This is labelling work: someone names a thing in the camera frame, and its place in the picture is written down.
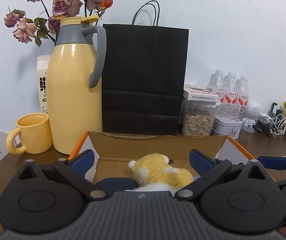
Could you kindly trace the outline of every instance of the open box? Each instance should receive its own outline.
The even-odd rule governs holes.
[[[92,149],[95,155],[94,165],[85,175],[93,183],[105,178],[133,179],[128,162],[151,153],[168,156],[171,166],[185,168],[193,176],[198,174],[189,162],[192,149],[198,149],[211,158],[228,159],[232,164],[246,164],[254,159],[229,136],[149,136],[90,131],[83,134],[69,159],[86,149]]]

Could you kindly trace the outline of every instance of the plush toy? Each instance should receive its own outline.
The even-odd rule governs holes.
[[[130,161],[128,166],[141,186],[131,191],[170,191],[174,196],[179,189],[193,182],[188,170],[173,168],[168,163],[169,158],[158,153]]]

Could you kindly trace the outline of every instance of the white milk carton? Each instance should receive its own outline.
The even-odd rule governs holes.
[[[46,102],[46,71],[51,55],[37,57],[37,87],[39,91],[41,113],[47,114]]]

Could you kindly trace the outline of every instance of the yellow thermos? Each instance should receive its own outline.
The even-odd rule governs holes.
[[[59,36],[46,73],[48,115],[53,146],[71,154],[85,131],[102,132],[101,74],[106,33],[90,26],[99,17],[61,20]],[[97,33],[95,52],[92,35]]]

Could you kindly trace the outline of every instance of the wooden table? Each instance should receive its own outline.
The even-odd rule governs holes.
[[[246,133],[241,131],[239,139],[237,140],[249,153],[251,153],[255,158],[260,155],[268,156],[282,156],[286,155],[286,136],[278,136],[277,138],[268,138],[267,136],[255,133]],[[57,152],[53,147],[48,151],[31,155],[6,155],[0,161],[0,194],[2,193],[4,187],[8,184],[10,179],[13,177],[19,166],[24,160],[34,159],[38,164],[52,163],[58,158],[67,157],[64,154]],[[269,171],[270,174],[276,180],[286,179],[286,171]],[[3,228],[0,224],[0,233],[2,233]]]

